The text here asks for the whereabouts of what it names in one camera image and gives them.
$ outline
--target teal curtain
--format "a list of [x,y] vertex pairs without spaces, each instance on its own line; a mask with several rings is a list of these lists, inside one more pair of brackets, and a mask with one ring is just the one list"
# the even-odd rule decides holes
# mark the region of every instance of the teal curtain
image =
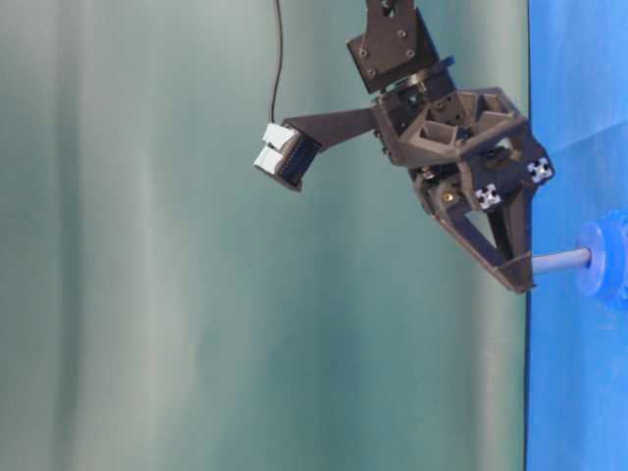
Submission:
[[[527,108],[522,0],[423,0]],[[0,469],[521,470],[523,298],[363,136],[252,167],[270,1],[5,0]],[[284,2],[279,116],[366,106],[364,2]]]

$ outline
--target blue surface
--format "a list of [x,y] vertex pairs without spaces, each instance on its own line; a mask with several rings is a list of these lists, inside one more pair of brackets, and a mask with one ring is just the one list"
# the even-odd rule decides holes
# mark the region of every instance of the blue surface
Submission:
[[[532,0],[531,111],[557,169],[535,202],[535,252],[628,208],[628,2]],[[529,343],[528,470],[628,469],[628,315],[538,279]]]

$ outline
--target wire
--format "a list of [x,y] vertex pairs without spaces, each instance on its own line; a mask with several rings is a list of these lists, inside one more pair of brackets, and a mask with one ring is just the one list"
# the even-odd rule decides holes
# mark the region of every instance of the wire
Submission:
[[277,54],[277,72],[275,74],[275,82],[271,91],[271,105],[269,110],[271,123],[275,122],[277,91],[279,89],[279,82],[282,78],[282,69],[284,67],[284,23],[282,21],[282,6],[280,5],[280,0],[274,0],[273,3],[275,5],[275,20],[277,21],[277,47],[279,51]]

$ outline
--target gray rod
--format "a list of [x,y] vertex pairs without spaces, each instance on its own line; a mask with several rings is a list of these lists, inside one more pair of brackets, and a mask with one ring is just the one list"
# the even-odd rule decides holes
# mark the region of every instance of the gray rod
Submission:
[[585,268],[591,263],[591,251],[588,248],[579,248],[570,252],[540,255],[532,259],[532,269],[535,275],[558,272],[573,268]]

